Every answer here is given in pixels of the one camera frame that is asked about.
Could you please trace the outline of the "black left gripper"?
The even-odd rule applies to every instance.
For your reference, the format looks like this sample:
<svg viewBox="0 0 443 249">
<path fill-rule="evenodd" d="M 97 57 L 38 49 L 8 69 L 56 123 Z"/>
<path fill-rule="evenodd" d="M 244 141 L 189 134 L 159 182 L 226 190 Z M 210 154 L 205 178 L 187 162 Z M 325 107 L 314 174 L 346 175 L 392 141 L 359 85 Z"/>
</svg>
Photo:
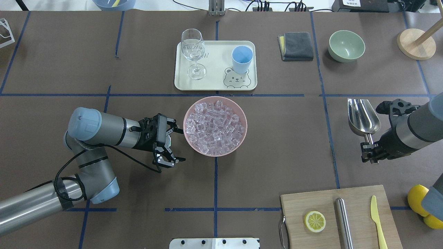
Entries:
<svg viewBox="0 0 443 249">
<path fill-rule="evenodd" d="M 157 169 L 173 168 L 179 162 L 186 160 L 184 157 L 175 157 L 166 142 L 166 138 L 173 132 L 184 134 L 175 119 L 158 113 L 153 118 L 144 118 L 138 123 L 139 126 L 130 127 L 130 132 L 139 133 L 139 139 L 133 148 L 152 152 L 153 164 Z"/>
</svg>

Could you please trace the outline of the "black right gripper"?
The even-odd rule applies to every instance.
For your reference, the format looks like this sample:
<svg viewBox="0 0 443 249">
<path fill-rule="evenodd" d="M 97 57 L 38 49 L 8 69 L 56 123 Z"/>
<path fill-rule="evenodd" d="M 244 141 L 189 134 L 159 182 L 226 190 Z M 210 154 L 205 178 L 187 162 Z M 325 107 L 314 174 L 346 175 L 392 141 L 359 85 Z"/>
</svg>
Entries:
<svg viewBox="0 0 443 249">
<path fill-rule="evenodd" d="M 376 107 L 379 114 L 389 115 L 391 128 L 388 129 L 375 144 L 370 142 L 361 143 L 361 161 L 370 161 L 371 164 L 378 164 L 378 160 L 392 160 L 411 155 L 416 148 L 405 145 L 397 135 L 397 125 L 401 121 L 408 121 L 409 115 L 419 109 L 420 105 L 412 105 L 402 99 L 394 101 L 383 101 Z"/>
</svg>

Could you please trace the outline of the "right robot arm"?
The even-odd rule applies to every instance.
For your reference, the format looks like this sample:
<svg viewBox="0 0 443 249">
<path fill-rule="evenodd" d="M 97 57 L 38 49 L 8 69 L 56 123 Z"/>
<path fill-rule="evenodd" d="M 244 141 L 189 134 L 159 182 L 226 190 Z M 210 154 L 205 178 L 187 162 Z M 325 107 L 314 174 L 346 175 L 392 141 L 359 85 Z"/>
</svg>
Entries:
<svg viewBox="0 0 443 249">
<path fill-rule="evenodd" d="M 373 145 L 361 143 L 362 162 L 406 157 L 443 138 L 442 93 L 424 105 L 383 101 L 376 112 L 388 115 L 391 127 Z"/>
</svg>

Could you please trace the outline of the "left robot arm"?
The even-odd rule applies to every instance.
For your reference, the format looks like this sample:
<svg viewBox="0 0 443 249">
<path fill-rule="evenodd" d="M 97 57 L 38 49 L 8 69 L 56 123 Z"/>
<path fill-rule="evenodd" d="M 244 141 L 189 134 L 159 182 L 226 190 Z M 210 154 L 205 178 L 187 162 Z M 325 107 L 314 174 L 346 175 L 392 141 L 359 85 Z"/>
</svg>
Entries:
<svg viewBox="0 0 443 249">
<path fill-rule="evenodd" d="M 1 201 L 1 236 L 35 223 L 75 205 L 90 200 L 99 204 L 115 197 L 120 188 L 106 153 L 106 148 L 118 147 L 147 151 L 153 154 L 154 167 L 147 169 L 160 173 L 172 168 L 185 158 L 171 150 L 172 133 L 183 134 L 176 120 L 157 114 L 153 118 L 135 121 L 107 114 L 97 109 L 76 108 L 64 135 L 66 147 L 74 156 L 79 172 L 62 177 L 64 165 L 55 177 L 45 183 Z"/>
</svg>

